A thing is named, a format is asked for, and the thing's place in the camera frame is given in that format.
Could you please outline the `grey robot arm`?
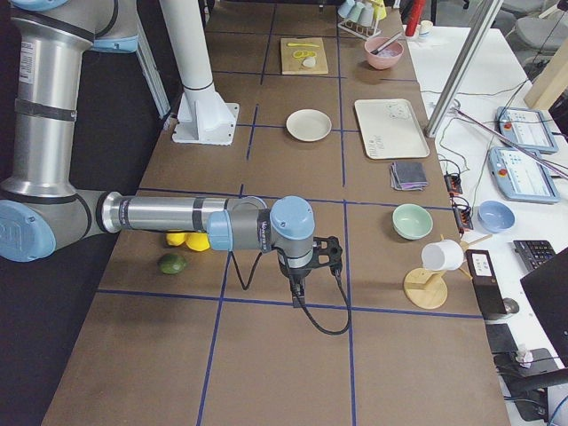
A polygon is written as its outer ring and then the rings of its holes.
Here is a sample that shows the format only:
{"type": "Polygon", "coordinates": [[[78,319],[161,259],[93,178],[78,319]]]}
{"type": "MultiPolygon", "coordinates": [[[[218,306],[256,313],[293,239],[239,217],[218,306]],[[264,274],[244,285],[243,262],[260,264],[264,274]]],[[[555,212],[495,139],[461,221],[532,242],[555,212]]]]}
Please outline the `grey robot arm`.
{"type": "MultiPolygon", "coordinates": [[[[12,174],[20,32],[1,3],[1,177],[12,174]]],[[[162,127],[138,58],[88,51],[83,56],[78,122],[70,170],[80,189],[132,194],[162,127]]],[[[31,263],[1,262],[1,312],[45,312],[91,300],[116,238],[95,236],[31,263]]]]}

